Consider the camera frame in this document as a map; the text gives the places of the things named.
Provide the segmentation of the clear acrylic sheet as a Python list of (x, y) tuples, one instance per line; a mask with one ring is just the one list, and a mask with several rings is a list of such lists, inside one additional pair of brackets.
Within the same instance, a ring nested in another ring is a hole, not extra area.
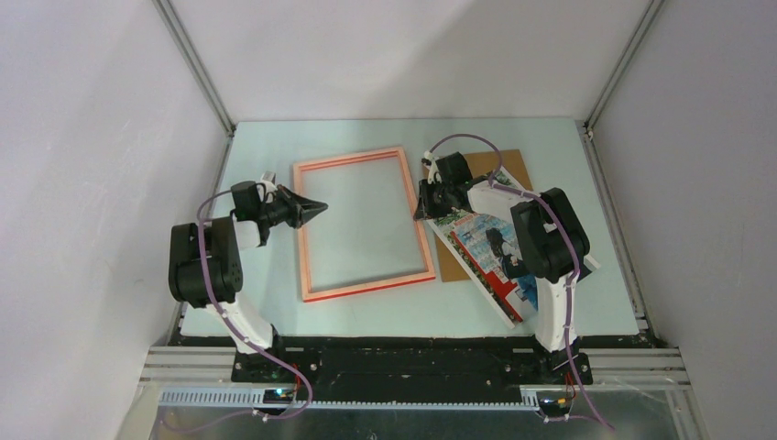
[(427, 270), (397, 156), (301, 173), (303, 194), (328, 208), (306, 226), (313, 293)]

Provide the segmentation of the colourful printed photo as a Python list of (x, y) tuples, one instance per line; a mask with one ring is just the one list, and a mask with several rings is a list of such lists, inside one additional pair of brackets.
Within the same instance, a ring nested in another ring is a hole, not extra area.
[(538, 311), (537, 285), (526, 266), (511, 223), (488, 214), (454, 210), (428, 220), (454, 254), (476, 290), (504, 324), (513, 328)]

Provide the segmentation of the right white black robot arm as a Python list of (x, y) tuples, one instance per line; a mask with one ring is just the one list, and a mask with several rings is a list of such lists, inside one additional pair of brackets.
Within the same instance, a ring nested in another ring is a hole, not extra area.
[(474, 177), (460, 153), (443, 158), (426, 151), (415, 220), (450, 220), (456, 215), (497, 218), (512, 226), (517, 251), (494, 254), (506, 277), (535, 280), (538, 322), (535, 337), (545, 349), (532, 362), (536, 377), (555, 383), (564, 377), (577, 339), (575, 286), (590, 242), (566, 194), (559, 188), (534, 193), (500, 183), (495, 172)]

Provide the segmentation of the orange wooden picture frame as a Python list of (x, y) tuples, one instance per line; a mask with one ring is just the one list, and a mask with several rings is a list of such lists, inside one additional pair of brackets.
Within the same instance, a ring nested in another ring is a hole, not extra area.
[[(294, 189), (298, 193), (303, 194), (303, 183), (301, 179), (301, 173), (308, 170), (317, 170), (332, 166), (345, 165), (348, 163), (359, 162), (363, 160), (376, 160), (384, 159), (391, 156), (397, 156), (402, 164), (403, 172), (406, 180), (406, 189), (410, 199), (410, 209), (413, 211), (417, 204), (417, 197), (415, 195), (412, 177), (410, 174), (410, 168), (408, 165), (407, 157), (403, 147), (389, 147), (374, 149), (371, 151), (351, 153), (341, 155), (338, 157), (332, 157), (327, 159), (311, 159), (297, 162), (292, 167), (292, 176), (294, 182)], [(386, 290), (391, 288), (398, 288), (407, 286), (413, 283), (432, 281), (436, 277), (436, 271), (432, 262), (432, 253), (430, 250), (430, 244), (426, 237), (424, 227), (422, 223), (414, 221), (418, 224), (417, 230), (419, 234), (419, 240), (422, 245), (424, 257), (426, 258), (427, 270), (421, 274), (403, 276), (391, 280), (375, 281), (356, 286), (353, 290), (348, 289), (336, 289), (334, 291), (324, 291), (319, 293), (313, 293), (311, 291), (311, 276), (309, 272), (309, 258), (307, 255), (307, 238), (305, 226), (298, 232), (298, 256), (300, 262), (300, 279), (301, 279), (301, 298), (306, 303), (320, 302), (324, 300), (330, 300), (334, 298), (340, 298), (350, 295), (356, 295), (359, 293), (374, 292), (379, 290)]]

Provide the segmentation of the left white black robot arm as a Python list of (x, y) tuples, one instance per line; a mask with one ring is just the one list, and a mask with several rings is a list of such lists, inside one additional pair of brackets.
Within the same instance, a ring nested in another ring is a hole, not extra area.
[(275, 226), (302, 228), (328, 204), (268, 180), (241, 181), (223, 194), (234, 204), (228, 215), (197, 214), (196, 222), (171, 228), (170, 294), (179, 303), (214, 315), (238, 352), (257, 354), (255, 371), (267, 381), (279, 381), (288, 374), (290, 358), (273, 347), (277, 330), (241, 292), (245, 276), (240, 251), (264, 247)]

